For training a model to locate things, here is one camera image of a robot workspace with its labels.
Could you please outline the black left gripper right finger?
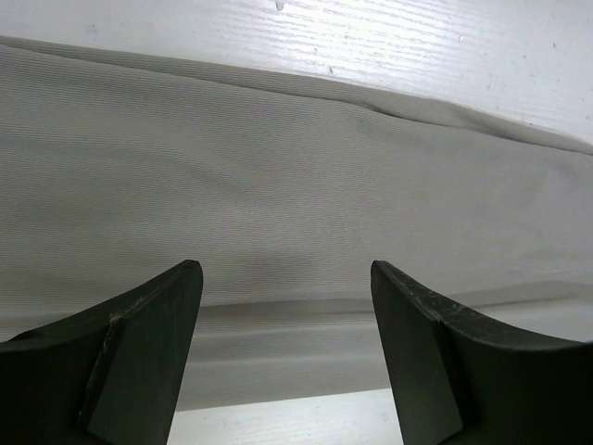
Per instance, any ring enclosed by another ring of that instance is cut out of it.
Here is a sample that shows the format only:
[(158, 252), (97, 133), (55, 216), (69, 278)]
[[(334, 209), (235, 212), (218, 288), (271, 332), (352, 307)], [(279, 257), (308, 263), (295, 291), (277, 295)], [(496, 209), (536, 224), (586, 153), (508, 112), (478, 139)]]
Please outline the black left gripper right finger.
[(407, 444), (588, 444), (592, 347), (528, 331), (371, 268), (374, 314)]

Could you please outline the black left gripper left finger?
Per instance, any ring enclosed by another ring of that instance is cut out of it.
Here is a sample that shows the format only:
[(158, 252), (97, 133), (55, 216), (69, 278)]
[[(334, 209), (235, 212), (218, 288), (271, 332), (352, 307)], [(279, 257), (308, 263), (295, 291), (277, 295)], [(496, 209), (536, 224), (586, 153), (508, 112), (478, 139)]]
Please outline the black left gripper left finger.
[(203, 290), (198, 261), (1, 344), (4, 444), (164, 444)]

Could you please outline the grey trousers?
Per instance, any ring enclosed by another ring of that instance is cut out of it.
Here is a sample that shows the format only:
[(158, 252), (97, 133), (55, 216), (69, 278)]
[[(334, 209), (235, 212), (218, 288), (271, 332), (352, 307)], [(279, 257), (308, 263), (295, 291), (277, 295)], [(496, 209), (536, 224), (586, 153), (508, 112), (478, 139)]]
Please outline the grey trousers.
[(592, 299), (592, 148), (449, 104), (3, 38), (1, 337), (184, 260), (178, 406), (387, 388), (373, 261), (496, 311)]

